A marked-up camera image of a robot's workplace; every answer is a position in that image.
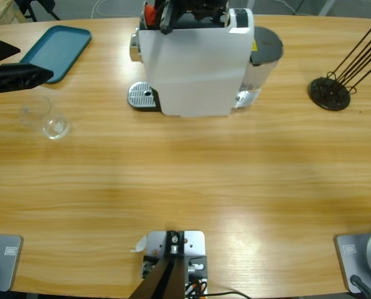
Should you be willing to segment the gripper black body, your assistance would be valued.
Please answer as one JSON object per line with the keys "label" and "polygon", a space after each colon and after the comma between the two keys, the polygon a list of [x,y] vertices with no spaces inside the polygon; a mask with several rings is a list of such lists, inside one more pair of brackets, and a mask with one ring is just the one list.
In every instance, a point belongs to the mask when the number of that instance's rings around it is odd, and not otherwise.
{"label": "gripper black body", "polygon": [[227,2],[225,0],[184,0],[180,1],[180,4],[194,16],[212,16],[221,11]]}

